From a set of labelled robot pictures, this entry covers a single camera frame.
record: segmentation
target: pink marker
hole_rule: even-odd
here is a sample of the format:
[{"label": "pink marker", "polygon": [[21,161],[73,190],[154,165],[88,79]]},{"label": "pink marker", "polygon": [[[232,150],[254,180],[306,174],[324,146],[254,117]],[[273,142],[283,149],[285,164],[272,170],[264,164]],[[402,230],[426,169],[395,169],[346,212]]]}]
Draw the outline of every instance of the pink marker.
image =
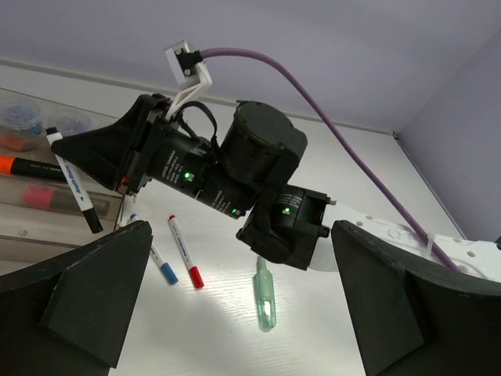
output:
[{"label": "pink marker", "polygon": [[188,248],[186,247],[185,241],[182,239],[181,231],[179,231],[175,215],[171,215],[169,217],[169,227],[171,227],[172,235],[174,236],[175,243],[178,245],[178,249],[181,252],[182,261],[185,262],[189,276],[191,277],[191,281],[193,282],[193,286],[195,288],[202,288],[204,286],[202,276],[200,275],[198,268],[194,266],[191,258],[189,257]]}]

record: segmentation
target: plastic container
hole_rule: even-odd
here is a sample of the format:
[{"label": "plastic container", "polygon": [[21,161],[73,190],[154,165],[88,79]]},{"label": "plastic container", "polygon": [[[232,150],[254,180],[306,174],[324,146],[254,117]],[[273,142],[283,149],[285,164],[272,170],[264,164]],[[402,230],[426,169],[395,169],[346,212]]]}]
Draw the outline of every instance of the plastic container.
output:
[{"label": "plastic container", "polygon": [[63,136],[72,136],[90,131],[92,123],[83,112],[61,110],[49,116],[49,127],[56,127]]},{"label": "plastic container", "polygon": [[0,99],[0,146],[13,151],[33,150],[43,133],[40,106],[20,96]]}]

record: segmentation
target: green highlighter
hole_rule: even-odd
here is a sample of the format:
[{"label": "green highlighter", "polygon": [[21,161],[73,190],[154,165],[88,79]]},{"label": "green highlighter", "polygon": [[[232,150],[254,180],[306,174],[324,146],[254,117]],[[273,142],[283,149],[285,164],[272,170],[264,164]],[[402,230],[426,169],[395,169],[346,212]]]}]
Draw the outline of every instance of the green highlighter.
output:
[{"label": "green highlighter", "polygon": [[275,292],[273,276],[266,269],[266,261],[258,257],[258,272],[254,276],[254,296],[258,306],[259,327],[262,331],[270,331],[276,325]]}]

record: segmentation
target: blue marker cap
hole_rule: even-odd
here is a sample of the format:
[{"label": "blue marker cap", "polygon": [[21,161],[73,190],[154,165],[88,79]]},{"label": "blue marker cap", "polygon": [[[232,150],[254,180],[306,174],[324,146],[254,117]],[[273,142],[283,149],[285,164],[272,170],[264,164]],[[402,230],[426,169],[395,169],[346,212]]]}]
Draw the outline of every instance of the blue marker cap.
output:
[{"label": "blue marker cap", "polygon": [[169,284],[177,284],[178,283],[178,278],[174,274],[174,271],[171,269],[171,266],[166,262],[160,267],[160,271],[162,274],[164,274],[165,279]]}]

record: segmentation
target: clear plastic cup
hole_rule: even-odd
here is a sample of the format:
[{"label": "clear plastic cup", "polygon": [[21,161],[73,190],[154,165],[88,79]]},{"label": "clear plastic cup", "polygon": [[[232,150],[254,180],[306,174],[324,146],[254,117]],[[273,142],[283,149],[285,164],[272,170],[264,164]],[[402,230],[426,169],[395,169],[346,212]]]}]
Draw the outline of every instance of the clear plastic cup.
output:
[{"label": "clear plastic cup", "polygon": [[40,106],[21,96],[0,99],[0,146],[13,151],[33,150],[43,136]]},{"label": "clear plastic cup", "polygon": [[92,128],[91,119],[77,110],[60,110],[49,116],[49,128],[56,127],[63,136],[88,132]]}]

